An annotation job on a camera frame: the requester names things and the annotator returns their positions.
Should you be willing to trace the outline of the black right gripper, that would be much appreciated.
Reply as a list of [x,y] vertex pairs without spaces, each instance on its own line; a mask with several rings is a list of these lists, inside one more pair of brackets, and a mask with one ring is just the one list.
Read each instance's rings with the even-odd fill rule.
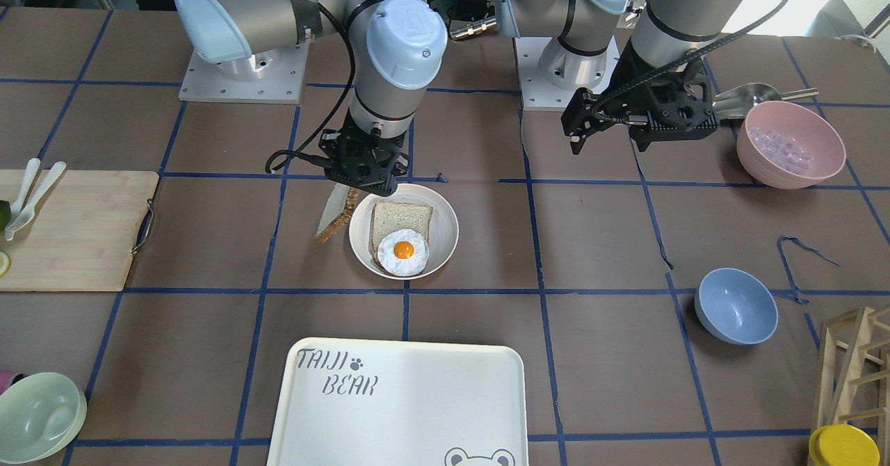
[[349,187],[389,197],[398,187],[396,178],[407,174],[410,156],[403,152],[406,133],[392,138],[363,132],[356,127],[325,129],[320,142],[327,156],[325,176]]

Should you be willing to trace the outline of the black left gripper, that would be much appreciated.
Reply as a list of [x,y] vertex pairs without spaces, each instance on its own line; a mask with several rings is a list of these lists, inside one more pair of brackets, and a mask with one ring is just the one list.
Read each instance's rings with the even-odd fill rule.
[[702,55],[690,49],[675,61],[654,67],[635,49],[619,57],[610,85],[595,95],[576,89],[562,113],[563,133],[579,155],[592,134],[625,124],[639,152],[654,142],[700,140],[715,132],[720,120],[712,110],[714,92]]

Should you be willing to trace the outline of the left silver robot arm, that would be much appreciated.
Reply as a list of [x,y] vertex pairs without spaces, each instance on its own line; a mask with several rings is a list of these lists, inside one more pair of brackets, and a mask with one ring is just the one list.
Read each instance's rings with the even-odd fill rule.
[[587,88],[576,65],[606,54],[629,0],[494,0],[499,31],[509,38],[544,36],[541,70],[572,91],[560,117],[573,154],[589,136],[629,127],[639,152],[667,140],[700,140],[718,129],[703,55],[737,35],[722,35],[741,0],[647,0],[621,51],[609,86]]

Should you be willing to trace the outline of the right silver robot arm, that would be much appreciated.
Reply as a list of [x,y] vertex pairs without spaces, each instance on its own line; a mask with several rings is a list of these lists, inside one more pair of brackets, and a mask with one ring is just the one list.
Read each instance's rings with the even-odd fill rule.
[[407,174],[403,143],[425,91],[437,76],[448,31],[423,0],[174,0],[197,55],[207,63],[245,60],[338,35],[349,76],[337,101],[349,104],[343,126],[321,123],[306,145],[277,150],[273,173],[293,159],[321,167],[338,183],[391,196]]

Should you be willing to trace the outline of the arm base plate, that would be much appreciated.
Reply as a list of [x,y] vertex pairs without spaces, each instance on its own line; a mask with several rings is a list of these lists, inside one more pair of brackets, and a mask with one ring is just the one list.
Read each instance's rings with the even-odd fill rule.
[[563,111],[578,88],[603,93],[620,56],[614,38],[604,53],[593,57],[566,53],[559,41],[546,36],[515,38],[514,44],[526,111]]
[[264,31],[290,35],[293,42],[277,42],[276,48],[247,59],[209,63],[194,49],[179,98],[216,104],[299,104],[308,51],[292,25],[265,26]]

